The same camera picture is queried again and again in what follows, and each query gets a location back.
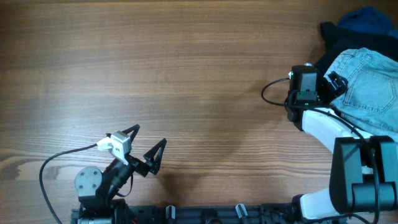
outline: light blue denim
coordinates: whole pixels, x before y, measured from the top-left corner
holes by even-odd
[[[398,142],[398,63],[375,51],[345,50],[326,74],[348,80],[348,91],[331,104],[341,116],[373,135]]]

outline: wooden table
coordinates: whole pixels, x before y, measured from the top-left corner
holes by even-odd
[[[371,3],[397,23],[398,2]],[[291,66],[320,58],[320,22],[365,5],[0,6],[0,222],[54,223],[39,187],[43,161],[134,124],[141,130],[133,156],[168,143],[157,176],[134,176],[130,205],[257,205],[328,187],[330,152],[260,91]],[[267,96],[283,102],[287,88],[278,84]],[[45,188],[64,223],[79,206],[76,173],[112,160],[90,149],[47,165]],[[397,220],[383,213],[381,223]]]

